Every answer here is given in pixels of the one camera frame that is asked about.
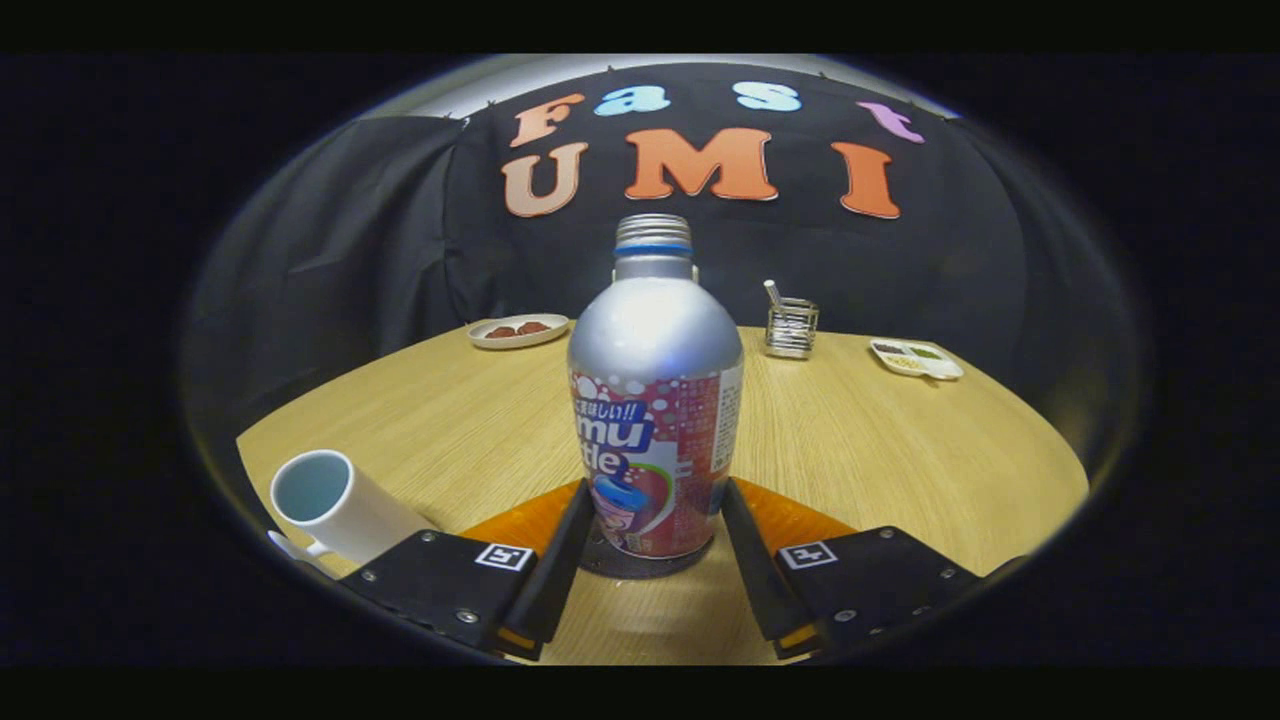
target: white mug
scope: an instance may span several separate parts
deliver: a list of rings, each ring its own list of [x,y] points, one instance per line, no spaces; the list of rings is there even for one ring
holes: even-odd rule
[[[282,465],[271,479],[271,505],[315,538],[303,551],[305,559],[294,555],[298,548],[287,538],[269,533],[282,550],[303,561],[334,552],[365,565],[416,532],[439,529],[397,502],[337,450],[312,450]]]

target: blue letter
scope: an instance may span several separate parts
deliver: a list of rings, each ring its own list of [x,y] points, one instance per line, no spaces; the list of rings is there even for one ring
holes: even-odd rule
[[[737,101],[753,110],[791,113],[800,109],[800,94],[785,85],[772,82],[740,82],[733,85]]]
[[[604,102],[595,108],[596,115],[621,115],[632,110],[637,113],[652,113],[671,105],[666,97],[667,91],[658,85],[637,85],[614,90],[604,96]]]

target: food in tray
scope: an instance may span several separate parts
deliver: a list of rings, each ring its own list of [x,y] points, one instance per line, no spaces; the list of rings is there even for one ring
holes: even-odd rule
[[[904,375],[928,375],[940,380],[954,380],[964,375],[964,369],[947,354],[932,345],[873,338],[876,356],[884,366]]]
[[[518,328],[511,325],[502,325],[497,329],[489,331],[485,337],[499,338],[499,337],[516,337],[522,334],[534,334],[552,329],[550,325],[539,323],[538,320],[530,320]]]

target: white plate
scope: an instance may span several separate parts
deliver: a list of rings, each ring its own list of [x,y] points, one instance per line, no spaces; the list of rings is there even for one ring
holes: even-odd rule
[[[511,329],[518,329],[520,325],[534,322],[541,323],[550,329],[540,333],[517,334],[512,337],[485,337],[503,325],[507,325]],[[470,331],[467,331],[467,337],[471,338],[472,345],[485,350],[513,350],[516,347],[529,347],[530,345],[541,345],[549,340],[556,340],[564,334],[564,331],[567,329],[568,318],[564,315],[535,313],[532,315],[512,315],[509,318],[499,318],[497,320],[480,320],[472,325]]]
[[[872,352],[881,359],[886,368],[902,375],[928,375],[938,380],[954,380],[964,375],[964,368],[936,345],[873,337],[870,346]],[[886,352],[881,347],[890,347],[897,352]],[[937,357],[913,352],[914,348],[920,348]]]

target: letter s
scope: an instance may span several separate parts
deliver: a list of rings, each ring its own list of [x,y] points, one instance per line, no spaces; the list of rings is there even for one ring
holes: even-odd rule
[[[733,83],[733,92],[739,95],[739,105],[753,110],[791,113],[800,109],[800,94],[785,85],[739,82]]]

